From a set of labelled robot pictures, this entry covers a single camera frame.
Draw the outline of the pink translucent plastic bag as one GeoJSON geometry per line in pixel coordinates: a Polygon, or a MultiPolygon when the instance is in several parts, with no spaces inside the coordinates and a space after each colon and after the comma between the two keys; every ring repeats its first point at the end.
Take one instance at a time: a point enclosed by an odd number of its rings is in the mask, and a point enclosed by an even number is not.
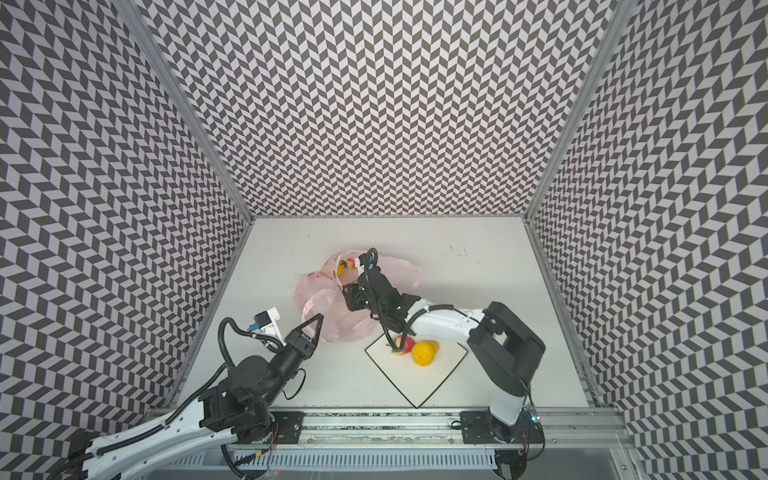
{"type": "MultiPolygon", "coordinates": [[[[301,314],[300,322],[315,314],[324,315],[321,341],[326,343],[355,342],[367,338],[379,327],[367,310],[350,311],[342,287],[356,281],[359,270],[357,257],[365,250],[347,249],[332,255],[319,271],[301,277],[293,301],[301,314]],[[348,263],[344,274],[336,276],[340,260],[348,263]]],[[[378,266],[390,283],[401,293],[414,293],[422,280],[422,271],[408,260],[380,256],[378,266]]]]}

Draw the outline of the yellow fake lemon with stem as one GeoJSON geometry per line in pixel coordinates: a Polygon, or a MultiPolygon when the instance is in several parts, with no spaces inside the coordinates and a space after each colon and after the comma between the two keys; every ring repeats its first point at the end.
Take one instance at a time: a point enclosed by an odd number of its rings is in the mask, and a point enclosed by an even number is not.
{"type": "Polygon", "coordinates": [[[340,278],[348,268],[348,263],[345,260],[340,260],[336,268],[336,276],[340,278]]]}

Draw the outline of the red fake strawberry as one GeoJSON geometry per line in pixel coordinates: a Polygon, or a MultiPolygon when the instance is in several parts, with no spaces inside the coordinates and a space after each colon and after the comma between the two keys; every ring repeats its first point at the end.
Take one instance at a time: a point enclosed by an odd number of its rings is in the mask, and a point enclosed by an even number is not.
{"type": "Polygon", "coordinates": [[[396,355],[408,355],[415,346],[415,340],[411,336],[401,335],[395,338],[393,352],[396,355]]]}

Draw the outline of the yellow fake citrus fruit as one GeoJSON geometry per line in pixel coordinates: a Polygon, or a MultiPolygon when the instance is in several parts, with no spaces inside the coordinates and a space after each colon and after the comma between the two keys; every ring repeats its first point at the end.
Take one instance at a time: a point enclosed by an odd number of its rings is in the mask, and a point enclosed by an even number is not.
{"type": "Polygon", "coordinates": [[[415,343],[411,349],[411,358],[414,363],[421,367],[431,365],[439,351],[439,345],[433,340],[424,340],[415,343]]]}

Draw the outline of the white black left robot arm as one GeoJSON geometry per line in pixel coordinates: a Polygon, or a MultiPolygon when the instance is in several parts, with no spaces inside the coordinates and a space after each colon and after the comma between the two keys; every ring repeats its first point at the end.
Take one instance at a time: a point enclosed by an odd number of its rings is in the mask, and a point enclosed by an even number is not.
{"type": "Polygon", "coordinates": [[[323,323],[323,315],[316,314],[279,337],[264,331],[276,324],[270,311],[257,314],[248,328],[224,318],[217,329],[223,362],[210,379],[170,413],[122,433],[74,443],[49,478],[140,479],[212,447],[271,442],[278,423],[270,407],[314,354],[323,323]],[[264,343],[272,358],[251,355],[235,361],[226,344],[228,331],[264,343]]]}

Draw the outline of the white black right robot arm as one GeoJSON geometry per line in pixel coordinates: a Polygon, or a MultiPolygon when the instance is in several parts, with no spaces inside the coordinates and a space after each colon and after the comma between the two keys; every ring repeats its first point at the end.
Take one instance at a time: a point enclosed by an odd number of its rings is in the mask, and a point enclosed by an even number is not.
{"type": "Polygon", "coordinates": [[[532,404],[531,384],[546,346],[512,310],[500,302],[484,309],[460,309],[399,292],[377,266],[342,287],[351,311],[366,310],[383,330],[390,349],[412,358],[434,350],[440,338],[464,344],[495,386],[489,400],[483,435],[500,443],[542,438],[532,404]]]}

